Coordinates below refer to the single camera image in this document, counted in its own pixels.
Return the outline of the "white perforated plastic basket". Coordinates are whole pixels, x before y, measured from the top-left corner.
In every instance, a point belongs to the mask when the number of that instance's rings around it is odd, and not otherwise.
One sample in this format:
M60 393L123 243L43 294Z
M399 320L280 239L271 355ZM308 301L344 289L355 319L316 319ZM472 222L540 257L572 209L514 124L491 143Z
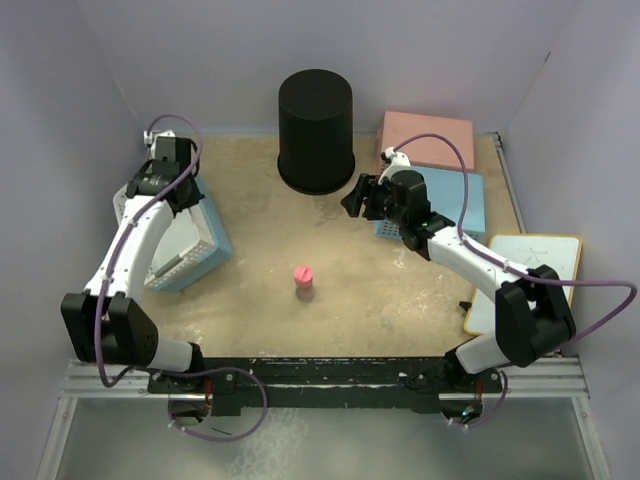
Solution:
M229 258L228 239L209 194L175 213L152 196L114 198L119 227L96 278L109 294L143 289L177 292Z

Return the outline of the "light blue basket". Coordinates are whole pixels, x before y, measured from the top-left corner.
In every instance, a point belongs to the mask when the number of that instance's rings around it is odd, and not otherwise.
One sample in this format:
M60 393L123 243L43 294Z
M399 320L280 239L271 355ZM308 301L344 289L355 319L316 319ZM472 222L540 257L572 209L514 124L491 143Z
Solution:
M233 256L232 244L205 182L205 197L177 214L162 236L145 279L147 289L179 292Z

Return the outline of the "pink perforated plastic basket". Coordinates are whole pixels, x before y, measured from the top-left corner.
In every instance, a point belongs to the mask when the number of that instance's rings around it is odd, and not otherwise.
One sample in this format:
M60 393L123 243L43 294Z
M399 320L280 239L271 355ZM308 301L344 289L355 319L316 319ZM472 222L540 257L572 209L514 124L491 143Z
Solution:
M466 169L475 170L473 123L470 120L387 110L377 132L378 157L389 147L419 134L432 133L448 139L461 154ZM403 146L414 166L460 170L454 151L442 140L422 138Z

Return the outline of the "blue perforated plastic basket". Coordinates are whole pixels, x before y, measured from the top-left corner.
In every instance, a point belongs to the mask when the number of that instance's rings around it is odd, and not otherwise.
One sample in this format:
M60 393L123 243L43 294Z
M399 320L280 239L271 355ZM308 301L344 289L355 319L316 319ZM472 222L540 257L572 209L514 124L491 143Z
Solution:
M429 210L459 224L464 206L464 175L460 171L412 166L422 176L426 188L426 200L408 199L411 211L428 202ZM468 173L468 195L463 232L476 241L482 241L486 233L484 183L480 174Z

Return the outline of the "large black plastic bucket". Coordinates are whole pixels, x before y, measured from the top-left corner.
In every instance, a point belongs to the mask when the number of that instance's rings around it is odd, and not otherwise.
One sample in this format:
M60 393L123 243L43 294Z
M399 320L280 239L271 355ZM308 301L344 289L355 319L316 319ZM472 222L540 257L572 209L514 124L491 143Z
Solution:
M308 69L289 76L278 91L277 168L293 190L326 195L355 171L353 92L341 75Z

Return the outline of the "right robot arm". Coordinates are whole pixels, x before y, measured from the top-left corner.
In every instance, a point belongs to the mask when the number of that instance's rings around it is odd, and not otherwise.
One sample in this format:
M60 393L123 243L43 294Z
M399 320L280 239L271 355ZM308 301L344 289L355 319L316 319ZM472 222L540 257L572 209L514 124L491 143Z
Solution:
M423 177L402 170L389 178L362 174L341 200L346 213L367 220L387 220L398 227L404 245L427 261L455 272L494 304L494 329L446 354L446 383L467 391L480 373L502 365L527 367L576 334L575 322L555 270L497 264L490 251L464 241L457 225L431 208Z

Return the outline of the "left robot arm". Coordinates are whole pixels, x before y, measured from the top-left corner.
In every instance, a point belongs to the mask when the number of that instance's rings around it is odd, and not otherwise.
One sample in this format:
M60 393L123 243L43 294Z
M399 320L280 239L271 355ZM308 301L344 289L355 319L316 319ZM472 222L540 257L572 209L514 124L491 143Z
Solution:
M161 336L140 302L155 254L185 248L191 215L204 197L193 175L196 144L164 131L149 151L125 187L105 258L82 292L64 296L61 314L80 361L171 371L175 385L194 392L206 378L200 353L189 342Z

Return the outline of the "pink capped small bottle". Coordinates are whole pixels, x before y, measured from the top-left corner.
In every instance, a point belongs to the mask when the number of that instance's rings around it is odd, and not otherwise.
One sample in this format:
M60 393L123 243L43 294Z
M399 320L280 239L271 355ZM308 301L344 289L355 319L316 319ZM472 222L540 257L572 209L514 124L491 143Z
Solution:
M315 295L313 270L306 265L298 266L294 270L296 295L302 301L311 301Z

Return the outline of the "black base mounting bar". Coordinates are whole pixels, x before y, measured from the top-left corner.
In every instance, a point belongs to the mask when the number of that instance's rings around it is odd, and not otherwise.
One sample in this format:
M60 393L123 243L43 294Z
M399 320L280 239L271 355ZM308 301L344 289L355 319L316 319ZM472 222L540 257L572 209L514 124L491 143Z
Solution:
M476 400L500 393L504 381L491 367L465 372L445 357L209 357L201 371L152 370L152 394L201 396L213 416L247 408L402 409L438 413L441 400Z

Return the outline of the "yellow framed whiteboard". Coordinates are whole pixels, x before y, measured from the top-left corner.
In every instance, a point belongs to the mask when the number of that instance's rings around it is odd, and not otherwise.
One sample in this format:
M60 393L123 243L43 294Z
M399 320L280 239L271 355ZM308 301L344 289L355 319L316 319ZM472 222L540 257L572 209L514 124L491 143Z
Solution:
M493 236L488 248L517 263L536 268L542 264L553 268L561 280L575 280L582 250L582 239L570 235L500 234ZM494 329L494 304L480 290L471 298L464 331L480 336Z

